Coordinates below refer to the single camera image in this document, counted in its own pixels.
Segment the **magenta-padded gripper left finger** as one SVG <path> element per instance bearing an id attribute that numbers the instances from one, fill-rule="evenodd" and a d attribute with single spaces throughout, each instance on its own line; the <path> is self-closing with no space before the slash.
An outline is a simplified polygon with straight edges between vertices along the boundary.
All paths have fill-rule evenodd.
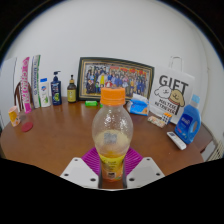
<path id="1" fill-rule="evenodd" d="M 81 158 L 74 157 L 60 175 L 84 188 L 98 189 L 100 186 L 100 158 L 95 148 L 90 149 Z"/>

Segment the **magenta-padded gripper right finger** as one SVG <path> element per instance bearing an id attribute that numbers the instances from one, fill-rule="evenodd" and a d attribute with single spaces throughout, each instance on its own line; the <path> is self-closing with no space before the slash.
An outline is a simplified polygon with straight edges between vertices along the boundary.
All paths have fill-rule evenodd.
<path id="1" fill-rule="evenodd" d="M 142 157 L 130 148 L 124 159 L 123 186 L 140 188 L 163 178 L 164 174 L 151 157 Z"/>

